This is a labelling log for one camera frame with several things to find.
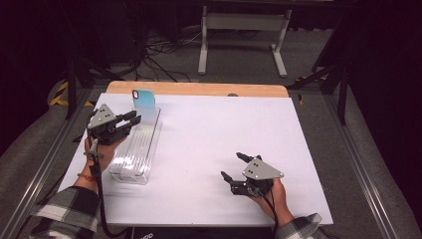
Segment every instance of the human hand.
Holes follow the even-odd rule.
[[[276,209],[277,218],[279,220],[279,227],[282,227],[295,218],[288,208],[285,185],[283,185],[280,178],[274,178],[273,181],[274,181],[274,185],[272,188],[272,192],[270,191],[266,195],[266,197],[271,203],[273,203],[274,201],[274,207]],[[269,217],[271,217],[273,220],[275,219],[273,211],[271,210],[270,206],[268,205],[268,203],[266,202],[264,198],[262,197],[250,197],[250,198],[254,200],[256,203],[258,203],[261,209]]]
[[[126,139],[126,137],[114,142],[111,145],[103,145],[103,144],[98,144],[97,146],[97,153],[101,154],[103,157],[99,158],[99,163],[100,163],[100,167],[101,167],[101,171],[103,172],[108,165],[111,163],[112,158],[114,157],[114,151],[115,149]],[[90,143],[88,138],[85,139],[85,151],[88,152],[90,151]],[[87,161],[88,162],[92,162],[92,159],[89,155],[87,155]]]

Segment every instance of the person's arm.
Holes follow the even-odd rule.
[[[102,172],[108,167],[114,156],[114,150],[124,138],[112,145],[99,145],[98,152],[104,157],[100,159]],[[88,140],[85,150],[89,151]],[[90,166],[94,162],[87,157],[87,162],[74,185],[56,193],[42,206],[32,213],[40,216],[41,221],[31,231],[31,238],[93,238],[97,232],[97,213],[100,199],[98,186],[91,175]]]
[[[274,201],[274,206],[278,218],[278,230],[276,234],[277,239],[284,238],[308,238],[313,237],[315,239],[325,239],[326,236],[321,233],[317,228],[321,221],[321,217],[318,214],[313,214],[308,217],[295,218],[289,210],[286,189],[280,178],[274,179],[274,186],[272,193],[268,193],[267,198],[270,202]],[[251,197],[252,200],[260,205],[261,209],[272,219],[274,213],[271,210],[268,203],[262,197]]]

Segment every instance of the plaid shirt sleeve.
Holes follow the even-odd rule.
[[[30,238],[93,238],[100,199],[91,190],[72,186],[54,195],[31,213],[42,217]]]
[[[318,225],[322,218],[319,214],[312,214],[307,217],[298,217],[287,225],[279,228],[277,239],[326,239],[327,237],[319,231]]]

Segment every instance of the white tabletop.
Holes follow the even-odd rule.
[[[314,162],[289,98],[155,96],[162,129],[146,185],[118,183],[103,173],[109,224],[138,226],[272,226],[258,205],[235,196],[225,171],[244,180],[246,163],[236,152],[255,156],[284,173],[294,216],[319,213],[332,224]],[[132,110],[131,95],[102,94],[115,114]],[[81,143],[60,190],[73,185],[83,168]]]

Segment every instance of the transparent plastic container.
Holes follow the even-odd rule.
[[[118,182],[146,184],[161,131],[160,109],[148,109],[118,146],[108,171]]]

